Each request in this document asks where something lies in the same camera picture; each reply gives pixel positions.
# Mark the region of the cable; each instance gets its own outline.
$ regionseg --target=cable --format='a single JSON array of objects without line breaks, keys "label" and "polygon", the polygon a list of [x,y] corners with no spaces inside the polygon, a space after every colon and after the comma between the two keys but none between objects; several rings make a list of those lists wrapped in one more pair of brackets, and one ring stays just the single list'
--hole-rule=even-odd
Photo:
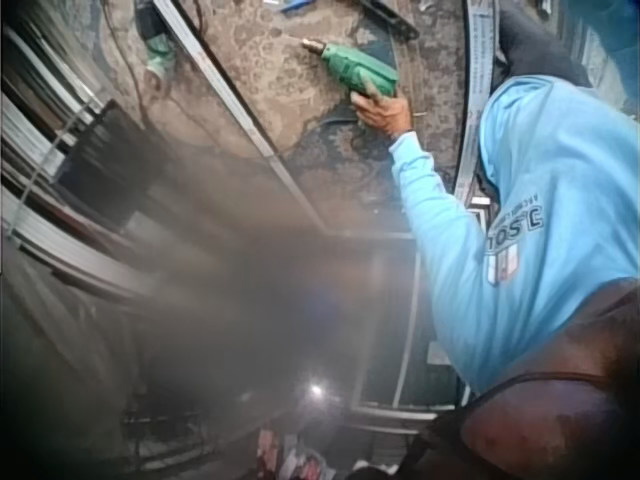
[{"label": "cable", "polygon": [[[196,15],[198,15],[198,19],[200,20],[200,30],[202,31],[202,29],[204,28],[204,23],[202,20],[202,9],[200,6],[200,2],[198,0],[194,0],[195,1],[195,7],[196,7]],[[103,15],[105,17],[105,22],[107,24],[107,29],[109,30],[109,34],[111,35],[111,38],[113,39],[113,43],[115,44],[116,50],[118,51],[118,54],[120,55],[120,58],[122,59],[122,61],[124,62],[129,75],[131,77],[131,81],[133,82],[133,86],[135,89],[135,93],[136,93],[136,98],[137,98],[137,103],[138,103],[138,108],[140,110],[140,117],[142,119],[142,123],[144,125],[145,128],[149,128],[151,130],[154,131],[158,131],[158,129],[155,127],[155,125],[153,125],[153,123],[151,122],[150,118],[149,118],[149,112],[148,112],[148,108],[147,106],[144,105],[144,102],[142,100],[142,93],[140,90],[140,84],[138,83],[138,79],[135,76],[135,73],[133,71],[133,67],[131,66],[131,63],[129,62],[129,60],[127,59],[125,52],[123,51],[122,47],[120,46],[120,43],[118,42],[118,39],[115,35],[115,29],[113,27],[113,22],[111,19],[111,14],[110,14],[110,10],[109,10],[109,5],[108,5],[108,1],[107,0],[100,0],[100,3],[102,5],[102,12]],[[168,97],[168,100],[171,101],[172,103],[174,103],[178,109],[182,112],[182,114],[188,119],[190,120],[192,123],[194,123],[200,130],[202,130],[209,138],[211,138],[214,141],[214,146],[220,150],[221,152],[223,152],[223,154],[228,155],[229,157],[236,157],[237,155],[235,155],[233,152],[230,152],[228,150],[224,150],[222,148],[220,148],[216,142],[215,142],[215,138],[213,137],[213,135],[211,134],[211,132],[209,132],[207,130],[207,128],[205,127],[205,125],[198,120],[197,118],[195,118],[195,116],[191,115],[189,112],[187,112],[187,110],[172,96]],[[300,139],[293,144],[292,146],[290,146],[289,148],[285,149],[285,150],[280,150],[277,152],[277,156],[286,156],[289,153],[293,152],[296,148],[298,148],[300,146],[300,143],[308,138],[311,134],[316,133],[318,130],[327,127],[329,125],[335,125],[335,124],[355,124],[358,123],[358,119],[357,117],[337,117],[337,118],[329,118],[329,119],[325,119],[323,121],[321,121],[320,123],[318,123],[316,126],[314,126],[312,129],[310,129],[309,131],[305,132],[302,137],[300,137]],[[265,158],[269,158],[269,157],[264,157],[264,156],[260,156],[260,157],[253,157],[253,158],[246,158],[243,157],[248,161],[264,161]]]},{"label": "cable", "polygon": [[113,39],[113,43],[116,47],[116,50],[118,50],[118,54],[120,55],[120,58],[122,58],[122,61],[124,62],[127,70],[129,71],[129,75],[131,76],[131,81],[133,82],[133,88],[136,92],[136,98],[137,98],[138,108],[140,110],[140,119],[142,120],[142,124],[145,126],[145,128],[147,127],[155,128],[151,123],[151,121],[149,120],[147,109],[144,106],[144,102],[142,101],[140,84],[138,83],[138,79],[136,78],[135,72],[133,71],[133,67],[127,60],[127,57],[125,56],[124,51],[122,50],[122,47],[120,47],[120,43],[118,42],[118,39],[116,37],[115,30],[113,28],[113,22],[111,20],[111,13],[109,11],[110,10],[109,4],[107,0],[100,0],[100,4],[102,5],[102,14],[104,15],[104,20],[107,24],[107,29],[109,30],[109,34]]}]

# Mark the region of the man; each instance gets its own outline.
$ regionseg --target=man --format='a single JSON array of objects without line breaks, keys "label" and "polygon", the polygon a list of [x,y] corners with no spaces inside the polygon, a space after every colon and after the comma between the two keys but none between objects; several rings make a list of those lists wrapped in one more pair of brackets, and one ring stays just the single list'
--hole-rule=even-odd
[{"label": "man", "polygon": [[445,192],[407,101],[371,85],[369,98],[352,94],[358,117],[394,141],[438,339],[475,391],[497,385],[428,426],[398,476],[637,478],[638,126],[597,98],[553,37],[500,3],[511,78],[480,127],[501,204],[486,238]]}]

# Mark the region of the hand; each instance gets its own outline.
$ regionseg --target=hand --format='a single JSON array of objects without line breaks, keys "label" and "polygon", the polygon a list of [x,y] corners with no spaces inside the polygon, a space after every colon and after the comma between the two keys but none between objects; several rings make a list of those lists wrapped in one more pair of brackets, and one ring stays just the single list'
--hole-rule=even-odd
[{"label": "hand", "polygon": [[351,103],[362,122],[383,131],[394,140],[403,133],[413,130],[411,109],[404,96],[385,97],[369,79],[363,78],[363,82],[369,98],[357,92],[351,92]]}]

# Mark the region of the shirt logo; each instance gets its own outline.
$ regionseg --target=shirt logo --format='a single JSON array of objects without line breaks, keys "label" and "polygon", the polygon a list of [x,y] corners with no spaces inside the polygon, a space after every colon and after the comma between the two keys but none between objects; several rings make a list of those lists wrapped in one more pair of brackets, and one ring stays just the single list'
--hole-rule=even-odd
[{"label": "shirt logo", "polygon": [[487,236],[487,281],[497,285],[510,279],[520,266],[518,243],[527,232],[544,227],[544,208],[533,195],[503,212]]}]

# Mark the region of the green power drill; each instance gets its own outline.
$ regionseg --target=green power drill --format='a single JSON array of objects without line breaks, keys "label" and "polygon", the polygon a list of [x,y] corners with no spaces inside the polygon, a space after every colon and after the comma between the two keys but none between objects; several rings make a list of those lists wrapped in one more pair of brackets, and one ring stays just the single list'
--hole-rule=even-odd
[{"label": "green power drill", "polygon": [[303,39],[302,46],[324,60],[331,75],[351,90],[366,94],[363,78],[367,78],[380,93],[393,97],[398,84],[398,72],[386,63],[355,48],[343,47],[319,40]]}]

